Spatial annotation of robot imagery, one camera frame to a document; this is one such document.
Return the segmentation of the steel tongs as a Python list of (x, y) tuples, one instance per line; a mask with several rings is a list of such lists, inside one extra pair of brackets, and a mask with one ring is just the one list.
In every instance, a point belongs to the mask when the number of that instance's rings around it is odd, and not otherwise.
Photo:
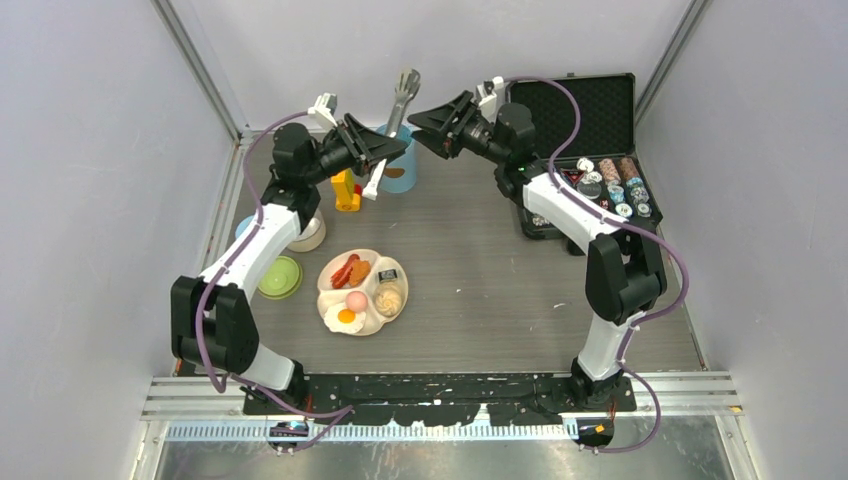
[[(389, 137), (396, 137), (404, 119), (405, 112), (416, 97), (421, 85), (421, 74), (414, 68), (401, 71), (395, 86), (394, 104), (383, 133)], [(373, 169), (371, 176), (362, 190), (365, 199), (375, 201), (378, 197), (380, 182), (384, 176), (387, 159), (381, 160)]]

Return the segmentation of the sushi roll toy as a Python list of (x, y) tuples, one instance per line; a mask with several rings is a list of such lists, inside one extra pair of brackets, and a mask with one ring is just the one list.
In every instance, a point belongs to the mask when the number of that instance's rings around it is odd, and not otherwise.
[(396, 282), (399, 279), (397, 269), (386, 269), (378, 272), (378, 281), (381, 284)]

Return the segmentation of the white dumpling bun toy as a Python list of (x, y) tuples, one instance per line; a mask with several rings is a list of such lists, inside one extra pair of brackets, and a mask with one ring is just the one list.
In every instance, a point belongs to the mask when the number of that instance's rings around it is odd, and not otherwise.
[(382, 316), (391, 318), (400, 313), (405, 301), (403, 289), (397, 284), (381, 284), (373, 297), (375, 310)]

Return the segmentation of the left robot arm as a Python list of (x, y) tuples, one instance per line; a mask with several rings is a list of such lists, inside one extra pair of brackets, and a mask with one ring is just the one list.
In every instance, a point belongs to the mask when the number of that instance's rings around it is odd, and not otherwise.
[(206, 270), (178, 277), (170, 289), (173, 356), (202, 367), (218, 393), (229, 379), (268, 389), (268, 400), (284, 414), (305, 405), (303, 366), (262, 344), (251, 298), (279, 253), (314, 217), (320, 183), (345, 170), (367, 174), (407, 149), (350, 114), (317, 140), (300, 123), (302, 116), (290, 114), (262, 132), (274, 141), (271, 178), (263, 191), (247, 184), (255, 204), (247, 229)]

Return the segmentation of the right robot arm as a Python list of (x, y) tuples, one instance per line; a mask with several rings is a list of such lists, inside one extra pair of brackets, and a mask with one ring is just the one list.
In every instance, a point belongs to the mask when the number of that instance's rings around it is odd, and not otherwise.
[(565, 389), (577, 408), (591, 411), (609, 403), (627, 372), (625, 352), (633, 333), (667, 289), (662, 241), (654, 229), (602, 209), (567, 185), (554, 163), (538, 155), (536, 128), (524, 105), (507, 103), (488, 119), (464, 91), (407, 121), (413, 139), (444, 159), (468, 150), (493, 162), (504, 197), (545, 217), (585, 253), (585, 296), (593, 317)]

